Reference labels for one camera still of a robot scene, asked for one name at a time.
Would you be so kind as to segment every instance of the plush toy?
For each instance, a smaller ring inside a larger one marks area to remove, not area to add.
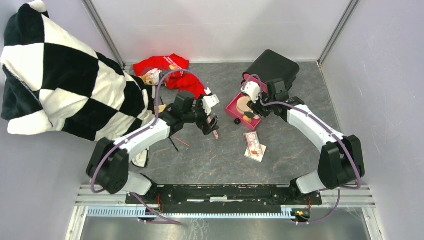
[[[10,134],[62,131],[112,141],[155,118],[155,87],[54,23],[41,0],[10,17],[0,62],[6,76],[1,118]],[[145,167],[148,155],[137,155],[134,165]]]
[[[145,85],[157,86],[159,84],[159,81],[161,80],[161,78],[163,78],[163,76],[165,76],[165,74],[167,74],[169,71],[177,70],[177,69],[178,67],[172,64],[169,65],[168,71],[160,70],[158,68],[153,68],[152,70],[148,71],[143,76],[140,76],[140,78],[143,80]]]
[[[169,71],[177,69],[188,69],[190,62],[176,54],[169,56],[152,56],[140,63],[134,64],[135,75],[140,77],[146,85],[157,85],[160,79]],[[169,89],[188,91],[198,99],[205,94],[200,81],[192,74],[177,71],[165,80],[165,86]]]

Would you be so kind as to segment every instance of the pink tray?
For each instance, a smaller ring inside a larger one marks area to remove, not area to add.
[[[249,74],[245,74],[243,76],[244,80],[247,80],[248,77],[250,75]],[[253,78],[251,80],[252,82],[256,82],[259,83],[259,80],[256,78]],[[265,93],[268,93],[268,89],[267,89],[267,85],[265,83],[262,82],[262,89]],[[248,123],[247,121],[245,121],[243,119],[242,114],[239,113],[239,111],[237,111],[237,100],[239,100],[239,98],[243,97],[243,94],[240,92],[235,98],[234,100],[231,101],[231,103],[225,108],[225,112],[230,115],[233,119],[240,119],[241,123],[246,126],[248,129],[250,129],[251,131],[254,131],[256,129],[256,127],[258,126],[258,124],[262,121],[262,119],[252,119],[251,123]]]

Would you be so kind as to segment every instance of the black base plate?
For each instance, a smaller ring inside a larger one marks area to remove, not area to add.
[[[308,197],[312,205],[323,204],[319,192],[296,200],[291,199],[289,193],[288,187],[280,185],[161,185],[154,196],[160,195],[165,213],[179,214],[281,213],[281,205],[307,206]],[[140,197],[147,204],[158,203],[156,197],[150,201]],[[217,201],[216,198],[226,198],[232,202]],[[140,204],[132,195],[127,195],[125,202]]]

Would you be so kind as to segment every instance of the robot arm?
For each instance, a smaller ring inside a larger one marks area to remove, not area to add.
[[[282,79],[268,82],[266,86],[268,93],[262,92],[260,85],[252,81],[241,89],[251,98],[248,106],[255,114],[264,118],[271,113],[281,117],[285,122],[300,130],[321,153],[318,170],[290,182],[295,196],[304,196],[322,189],[335,189],[356,179],[346,153],[333,135],[341,139],[352,156],[360,177],[364,176],[361,142],[356,136],[345,136],[332,129],[314,115],[298,97],[289,98]],[[316,120],[331,130],[332,134],[329,134]]]
[[[96,184],[110,194],[123,190],[144,196],[152,187],[152,181],[142,174],[129,172],[129,162],[148,147],[183,129],[184,124],[195,123],[204,135],[218,130],[218,117],[215,116],[211,122],[208,122],[208,117],[212,108],[220,101],[210,91],[207,94],[209,95],[201,96],[195,103],[195,96],[191,92],[182,91],[176,96],[175,102],[159,114],[153,127],[151,124],[155,120],[113,141],[102,138],[95,146],[86,170],[87,175],[92,178],[104,156],[112,148],[119,146],[101,166]]]

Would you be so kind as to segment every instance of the black bin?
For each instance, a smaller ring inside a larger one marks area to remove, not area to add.
[[[246,81],[246,75],[256,74],[265,84],[274,79],[283,79],[285,88],[290,90],[299,70],[297,63],[268,49],[243,73],[244,80],[241,83]]]

